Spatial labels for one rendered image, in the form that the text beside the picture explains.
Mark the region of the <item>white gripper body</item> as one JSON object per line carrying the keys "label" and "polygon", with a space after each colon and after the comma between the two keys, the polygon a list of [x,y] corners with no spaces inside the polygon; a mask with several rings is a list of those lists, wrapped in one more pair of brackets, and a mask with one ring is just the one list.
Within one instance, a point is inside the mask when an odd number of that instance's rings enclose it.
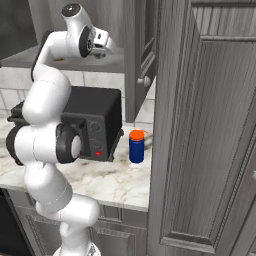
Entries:
{"label": "white gripper body", "polygon": [[104,58],[115,53],[116,46],[111,37],[104,40],[95,40],[91,54],[96,58]]}

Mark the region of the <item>grey tall cabinet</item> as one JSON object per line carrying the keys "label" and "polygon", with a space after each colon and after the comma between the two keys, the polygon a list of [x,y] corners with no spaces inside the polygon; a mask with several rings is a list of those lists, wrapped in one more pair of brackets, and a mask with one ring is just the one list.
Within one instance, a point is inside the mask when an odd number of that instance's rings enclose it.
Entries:
{"label": "grey tall cabinet", "polygon": [[256,38],[256,0],[191,0],[204,37]]}

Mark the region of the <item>large grey cabinet door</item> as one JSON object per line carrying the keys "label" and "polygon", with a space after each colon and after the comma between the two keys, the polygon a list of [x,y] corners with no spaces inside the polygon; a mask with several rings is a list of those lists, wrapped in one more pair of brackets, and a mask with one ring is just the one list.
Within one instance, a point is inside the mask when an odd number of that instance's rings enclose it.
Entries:
{"label": "large grey cabinet door", "polygon": [[159,17],[148,256],[256,256],[256,38]]}

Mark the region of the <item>grey base cabinet door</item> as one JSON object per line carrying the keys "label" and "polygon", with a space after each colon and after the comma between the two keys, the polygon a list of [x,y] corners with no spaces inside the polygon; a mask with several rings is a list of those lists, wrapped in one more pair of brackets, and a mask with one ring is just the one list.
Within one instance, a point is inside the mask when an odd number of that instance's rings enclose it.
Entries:
{"label": "grey base cabinet door", "polygon": [[142,228],[124,227],[122,231],[91,227],[90,235],[101,256],[146,256],[146,233]]}
{"label": "grey base cabinet door", "polygon": [[53,256],[61,245],[60,223],[39,215],[34,209],[15,207],[35,256]]}

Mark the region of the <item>black toaster oven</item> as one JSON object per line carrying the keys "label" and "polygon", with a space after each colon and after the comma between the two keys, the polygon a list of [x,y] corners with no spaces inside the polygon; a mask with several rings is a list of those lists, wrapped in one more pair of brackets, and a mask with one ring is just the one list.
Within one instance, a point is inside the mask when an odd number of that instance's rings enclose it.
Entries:
{"label": "black toaster oven", "polygon": [[15,127],[7,135],[6,147],[18,165],[25,163],[25,155],[61,164],[77,158],[111,161],[122,134],[121,91],[39,86],[12,109],[8,120]]}

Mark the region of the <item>blue can with orange lid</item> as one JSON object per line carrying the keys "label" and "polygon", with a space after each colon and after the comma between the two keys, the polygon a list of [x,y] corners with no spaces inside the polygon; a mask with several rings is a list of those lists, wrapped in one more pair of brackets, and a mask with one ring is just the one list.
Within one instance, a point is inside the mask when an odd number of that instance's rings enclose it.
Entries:
{"label": "blue can with orange lid", "polygon": [[132,163],[144,161],[144,131],[132,130],[129,133],[129,160]]}

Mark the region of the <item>grey drawer front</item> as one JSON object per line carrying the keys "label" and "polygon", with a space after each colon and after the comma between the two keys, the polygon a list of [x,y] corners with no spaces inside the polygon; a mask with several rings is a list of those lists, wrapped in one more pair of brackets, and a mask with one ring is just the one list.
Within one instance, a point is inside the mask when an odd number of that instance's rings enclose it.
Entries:
{"label": "grey drawer front", "polygon": [[123,228],[146,229],[148,213],[102,205],[99,221],[107,224],[111,229],[121,231]]}

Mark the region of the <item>black dishwasher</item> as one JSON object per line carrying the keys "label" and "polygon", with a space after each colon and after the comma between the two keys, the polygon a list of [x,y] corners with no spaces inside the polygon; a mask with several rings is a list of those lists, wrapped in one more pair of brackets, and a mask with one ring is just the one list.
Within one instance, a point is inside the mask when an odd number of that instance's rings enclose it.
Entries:
{"label": "black dishwasher", "polygon": [[29,247],[17,223],[10,199],[0,188],[0,254],[31,256]]}

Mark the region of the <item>grey wall cabinet door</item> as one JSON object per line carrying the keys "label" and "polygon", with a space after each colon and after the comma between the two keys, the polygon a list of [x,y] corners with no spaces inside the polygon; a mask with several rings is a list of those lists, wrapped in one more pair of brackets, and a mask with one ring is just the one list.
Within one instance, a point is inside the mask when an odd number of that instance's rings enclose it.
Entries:
{"label": "grey wall cabinet door", "polygon": [[[124,1],[125,120],[133,123],[156,75],[159,0]],[[148,76],[144,87],[138,78]]]}

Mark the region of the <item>grey open wall cabinet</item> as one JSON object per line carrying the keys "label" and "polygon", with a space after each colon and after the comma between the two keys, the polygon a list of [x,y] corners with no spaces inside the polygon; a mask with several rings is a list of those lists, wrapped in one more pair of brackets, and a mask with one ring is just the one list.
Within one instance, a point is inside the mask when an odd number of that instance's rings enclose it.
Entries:
{"label": "grey open wall cabinet", "polygon": [[107,30],[118,49],[102,59],[65,59],[53,65],[62,70],[124,72],[124,0],[0,0],[0,63],[30,68],[46,31],[65,30],[61,16],[68,3],[80,3],[94,26]]}

